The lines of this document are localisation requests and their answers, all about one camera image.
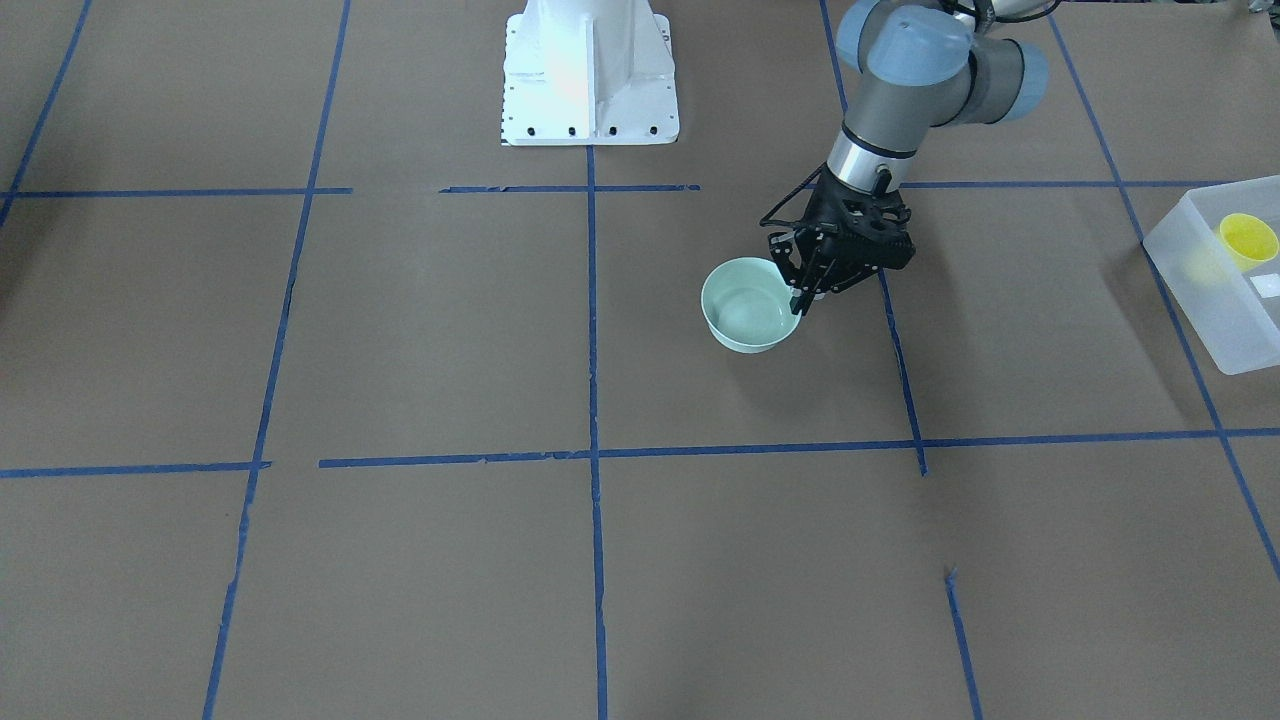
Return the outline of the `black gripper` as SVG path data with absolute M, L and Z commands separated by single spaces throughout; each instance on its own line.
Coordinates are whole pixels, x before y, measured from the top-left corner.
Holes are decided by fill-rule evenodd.
M 760 218 L 759 225 L 778 228 L 768 234 L 769 258 L 791 288 L 795 316 L 804 318 L 820 296 L 911 261 L 911 210 L 890 190 L 893 179 L 890 168 L 877 167 L 863 192 L 822 165 Z

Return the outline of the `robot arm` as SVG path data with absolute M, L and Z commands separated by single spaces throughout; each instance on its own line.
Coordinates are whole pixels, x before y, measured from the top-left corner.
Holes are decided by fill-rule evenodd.
M 1047 59 L 989 37 L 1000 22 L 995 1 L 859 1 L 845 14 L 835 51 L 860 79 L 840 131 L 804 182 L 800 218 L 768 211 L 760 220 L 794 315 L 913 260 L 900 187 L 931 129 L 998 124 L 1038 106 Z

